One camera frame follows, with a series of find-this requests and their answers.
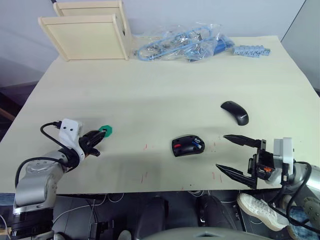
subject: green object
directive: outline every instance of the green object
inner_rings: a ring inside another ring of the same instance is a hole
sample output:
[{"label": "green object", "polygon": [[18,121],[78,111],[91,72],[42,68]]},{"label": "green object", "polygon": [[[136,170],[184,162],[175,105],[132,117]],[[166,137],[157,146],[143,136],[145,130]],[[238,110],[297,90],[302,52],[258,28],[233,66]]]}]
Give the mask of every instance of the green object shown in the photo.
[{"label": "green object", "polygon": [[105,132],[104,137],[107,138],[112,134],[112,127],[109,125],[104,125],[102,127],[99,128],[100,132]]}]

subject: black cable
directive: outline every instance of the black cable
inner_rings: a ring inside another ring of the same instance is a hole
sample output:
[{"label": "black cable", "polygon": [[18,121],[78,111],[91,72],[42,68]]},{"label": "black cable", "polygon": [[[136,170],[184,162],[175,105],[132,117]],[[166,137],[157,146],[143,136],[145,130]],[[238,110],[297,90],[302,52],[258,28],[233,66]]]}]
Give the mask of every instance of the black cable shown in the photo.
[{"label": "black cable", "polygon": [[316,228],[313,228],[311,226],[308,226],[308,225],[305,225],[303,222],[299,222],[297,220],[295,220],[294,218],[290,217],[290,211],[291,211],[291,206],[293,204],[293,202],[295,201],[295,198],[298,196],[299,192],[302,190],[302,188],[304,186],[306,186],[309,178],[310,178],[310,175],[311,175],[311,171],[312,171],[312,167],[311,165],[308,163],[308,162],[305,162],[305,161],[297,161],[298,164],[304,164],[306,165],[307,167],[307,172],[306,172],[306,175],[304,177],[304,180],[303,182],[301,183],[301,185],[298,187],[298,189],[295,191],[295,193],[293,194],[292,198],[290,199],[287,207],[286,207],[286,214],[284,214],[283,212],[279,211],[278,209],[276,209],[274,206],[272,206],[272,203],[269,202],[268,205],[271,209],[273,209],[274,211],[276,211],[278,214],[280,214],[281,216],[285,217],[288,219],[289,223],[291,223],[292,225],[295,225],[295,226],[301,226],[301,227],[304,227],[310,231],[313,231],[317,234],[320,234],[320,230],[316,229]]},{"label": "black cable", "polygon": [[60,163],[61,165],[65,166],[66,163],[62,160],[62,159],[55,159],[55,158],[52,158],[52,157],[45,157],[45,156],[41,156],[41,157],[32,157],[32,158],[29,158],[27,160],[24,160],[18,167],[18,169],[16,170],[16,173],[15,173],[15,179],[14,179],[14,185],[15,187],[17,188],[18,186],[18,183],[19,183],[19,176],[20,176],[20,172],[21,172],[21,169],[23,168],[23,166],[26,164],[26,163],[29,163],[29,162],[32,162],[34,160],[48,160],[48,161],[53,161],[53,162],[57,162],[57,163]]},{"label": "black cable", "polygon": [[302,223],[303,224],[306,224],[307,222],[309,222],[310,220],[309,219],[306,219],[306,220],[304,220]]},{"label": "black cable", "polygon": [[286,190],[287,190],[287,186],[283,185],[280,191],[270,201],[268,201],[268,203],[274,203],[278,201],[281,198],[281,196],[285,193]]},{"label": "black cable", "polygon": [[53,121],[53,122],[49,122],[46,123],[44,125],[42,125],[40,127],[40,131],[43,135],[45,135],[48,139],[50,139],[51,141],[55,142],[56,144],[58,144],[60,147],[62,147],[63,149],[65,149],[67,152],[69,152],[71,155],[73,155],[73,152],[66,147],[65,145],[63,145],[61,142],[59,142],[58,140],[56,140],[55,138],[53,138],[52,136],[50,136],[48,133],[45,132],[44,128],[48,127],[48,126],[55,126],[57,128],[60,128],[61,126],[61,121],[57,122],[57,121]]}]

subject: plastic bag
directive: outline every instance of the plastic bag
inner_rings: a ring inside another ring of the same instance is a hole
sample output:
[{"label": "plastic bag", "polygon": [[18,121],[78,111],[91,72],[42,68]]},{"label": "plastic bag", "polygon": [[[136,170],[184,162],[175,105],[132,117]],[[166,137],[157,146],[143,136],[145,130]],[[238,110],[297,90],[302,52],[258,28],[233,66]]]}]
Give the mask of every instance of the plastic bag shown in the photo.
[{"label": "plastic bag", "polygon": [[234,43],[220,33],[218,24],[198,24],[187,29],[180,25],[139,36],[133,56],[142,61],[188,59],[194,62],[213,56]]}]

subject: gray wall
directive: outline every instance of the gray wall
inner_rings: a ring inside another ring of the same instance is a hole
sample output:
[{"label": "gray wall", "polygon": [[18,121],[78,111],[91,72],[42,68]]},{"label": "gray wall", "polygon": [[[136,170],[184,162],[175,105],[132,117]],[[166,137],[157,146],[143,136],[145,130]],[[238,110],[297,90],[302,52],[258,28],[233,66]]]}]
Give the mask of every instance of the gray wall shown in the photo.
[{"label": "gray wall", "polygon": [[[281,39],[304,0],[123,2],[132,32],[136,34],[159,25],[202,22],[222,24],[223,32],[231,37],[278,35]],[[39,16],[55,16],[50,0],[0,0],[0,58],[2,63],[9,61],[0,65],[0,86],[38,81],[39,72],[44,73],[58,56],[38,25]]]},{"label": "gray wall", "polygon": [[306,0],[282,44],[315,89],[320,89],[320,1]]}]

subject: wooden board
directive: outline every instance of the wooden board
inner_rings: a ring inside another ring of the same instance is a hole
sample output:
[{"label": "wooden board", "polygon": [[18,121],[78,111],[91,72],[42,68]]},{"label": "wooden board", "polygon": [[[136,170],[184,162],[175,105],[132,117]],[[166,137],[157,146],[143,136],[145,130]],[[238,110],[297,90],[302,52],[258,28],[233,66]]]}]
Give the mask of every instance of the wooden board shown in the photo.
[{"label": "wooden board", "polygon": [[129,58],[115,14],[39,17],[38,23],[66,61]]},{"label": "wooden board", "polygon": [[5,228],[0,228],[0,236],[2,235],[7,235],[9,233],[11,233],[11,227],[8,227],[7,231]]},{"label": "wooden board", "polygon": [[131,45],[131,29],[121,0],[55,2],[53,8],[59,17],[115,14],[124,34],[125,44]]},{"label": "wooden board", "polygon": [[[0,143],[0,192],[15,191],[19,164],[59,149],[40,126],[63,118],[83,122],[83,134],[110,125],[113,133],[58,183],[59,194],[238,190],[216,164],[247,172],[256,150],[223,138],[237,134],[265,139],[291,137],[294,158],[320,166],[320,99],[276,36],[236,37],[238,45],[264,45],[260,58],[219,53],[185,60],[71,60],[60,57],[36,85]],[[240,104],[249,123],[237,125],[221,109]],[[47,131],[58,137],[54,127]],[[172,139],[194,134],[205,142],[198,155],[174,157]],[[275,188],[263,180],[258,188]]]}]

